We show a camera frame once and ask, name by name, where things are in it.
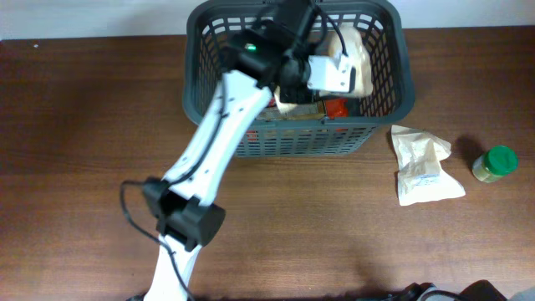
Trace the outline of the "beige paper pouch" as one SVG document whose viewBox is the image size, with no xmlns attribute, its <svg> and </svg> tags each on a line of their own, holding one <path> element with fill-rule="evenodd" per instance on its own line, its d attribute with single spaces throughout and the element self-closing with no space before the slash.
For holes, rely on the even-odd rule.
<svg viewBox="0 0 535 301">
<path fill-rule="evenodd" d="M 311 100 L 332 100 L 336 98 L 357 99 L 371 96 L 374 90 L 372 84 L 372 70 L 369 52 L 364 46 L 361 34 L 358 29 L 352 25 L 343 24 L 339 31 L 344 39 L 346 53 L 343 53 L 342 42 L 337 33 L 332 33 L 329 37 L 327 55 L 335 57 L 338 54 L 347 55 L 355 70 L 355 87 L 348 94 L 331 93 L 322 90 L 312 90 Z"/>
<path fill-rule="evenodd" d="M 397 157 L 397 194 L 401 206 L 437 202 L 466 195 L 459 181 L 441 162 L 451 155 L 451 143 L 424 130 L 399 125 L 390 129 Z"/>
</svg>

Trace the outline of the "green lid jar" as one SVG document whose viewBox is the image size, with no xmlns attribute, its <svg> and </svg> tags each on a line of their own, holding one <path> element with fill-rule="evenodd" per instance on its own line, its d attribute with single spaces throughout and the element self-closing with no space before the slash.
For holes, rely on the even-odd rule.
<svg viewBox="0 0 535 301">
<path fill-rule="evenodd" d="M 518 167 L 515 151 L 505 145 L 497 145 L 478 157 L 471 168 L 473 176 L 481 182 L 493 183 L 513 173 Z"/>
</svg>

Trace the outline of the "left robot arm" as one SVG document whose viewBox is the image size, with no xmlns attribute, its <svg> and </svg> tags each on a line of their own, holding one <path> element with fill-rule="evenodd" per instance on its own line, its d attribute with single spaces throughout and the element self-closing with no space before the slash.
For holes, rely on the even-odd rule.
<svg viewBox="0 0 535 301">
<path fill-rule="evenodd" d="M 312 1 L 283 1 L 272 19 L 262 9 L 250 28 L 222 50 L 222 76 L 212 102 L 180 159 L 162 179 L 142 182 L 157 220 L 160 246 L 146 300 L 192 300 L 188 282 L 196 258 L 226 216 L 215 205 L 222 176 L 241 138 L 273 98 L 275 87 L 302 89 L 314 72 L 308 36 L 320 14 Z"/>
</svg>

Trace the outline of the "orange pasta packet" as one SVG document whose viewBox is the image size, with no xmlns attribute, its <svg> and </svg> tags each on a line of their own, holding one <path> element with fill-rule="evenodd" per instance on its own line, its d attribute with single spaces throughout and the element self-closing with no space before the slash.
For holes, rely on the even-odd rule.
<svg viewBox="0 0 535 301">
<path fill-rule="evenodd" d="M 348 117 L 347 99 L 332 99 L 307 105 L 286 104 L 271 99 L 267 107 L 256 117 L 257 120 L 331 120 Z"/>
</svg>

